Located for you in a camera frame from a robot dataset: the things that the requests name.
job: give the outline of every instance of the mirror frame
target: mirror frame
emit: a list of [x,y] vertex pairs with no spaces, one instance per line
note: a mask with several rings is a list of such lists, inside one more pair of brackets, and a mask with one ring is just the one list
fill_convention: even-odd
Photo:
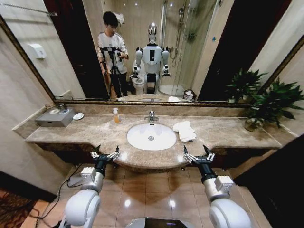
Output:
[[[95,105],[163,105],[163,106],[198,106],[198,107],[229,107],[229,108],[249,108],[250,104],[230,104],[222,101],[195,101],[195,102],[136,102],[136,101],[102,101],[102,100],[57,100],[42,78],[41,74],[38,72],[25,50],[18,42],[17,38],[10,30],[6,21],[0,14],[0,26],[4,30],[5,34],[8,36],[12,44],[15,46],[19,54],[22,56],[24,61],[27,63],[28,67],[31,69],[36,79],[41,83],[42,87],[45,89],[49,97],[52,99],[54,103],[66,103],[66,104],[95,104]],[[261,87],[258,94],[263,93],[270,84],[278,77],[278,75],[282,72],[285,66],[290,62],[290,60],[296,55],[298,50],[304,44],[304,34],[301,36],[300,40],[296,43],[296,45],[291,49],[291,51],[287,54],[281,64],[276,68],[274,73],[270,76],[270,78],[265,82],[265,84]]]

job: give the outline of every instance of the potted plant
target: potted plant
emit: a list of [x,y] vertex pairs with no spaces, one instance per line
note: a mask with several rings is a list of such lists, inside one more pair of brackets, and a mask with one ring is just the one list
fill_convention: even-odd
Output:
[[294,105],[294,102],[304,100],[304,94],[296,82],[285,84],[277,79],[262,95],[253,95],[255,102],[252,104],[245,128],[255,131],[263,122],[275,122],[280,127],[279,118],[285,116],[295,119],[286,108],[304,110]]
[[267,73],[259,74],[258,70],[253,72],[240,69],[227,85],[228,103],[238,103],[240,99],[246,100],[251,97],[258,90],[260,84],[258,81],[265,74]]

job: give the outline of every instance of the white sink basin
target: white sink basin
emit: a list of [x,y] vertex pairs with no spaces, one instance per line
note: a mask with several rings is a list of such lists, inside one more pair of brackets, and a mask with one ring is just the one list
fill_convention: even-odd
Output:
[[132,127],[127,140],[137,149],[160,151],[172,147],[176,143],[174,131],[162,124],[144,123]]

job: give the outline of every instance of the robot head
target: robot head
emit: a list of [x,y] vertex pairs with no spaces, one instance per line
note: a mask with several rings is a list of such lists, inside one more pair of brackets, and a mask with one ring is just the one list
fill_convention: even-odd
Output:
[[155,44],[156,29],[157,29],[157,26],[154,22],[149,25],[148,34],[149,34],[149,43],[150,44]]

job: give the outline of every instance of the metal tissue box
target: metal tissue box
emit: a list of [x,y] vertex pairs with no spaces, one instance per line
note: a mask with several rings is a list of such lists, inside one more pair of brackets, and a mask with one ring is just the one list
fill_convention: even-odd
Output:
[[64,110],[52,109],[38,117],[36,122],[41,127],[67,127],[72,122],[75,114],[73,108]]

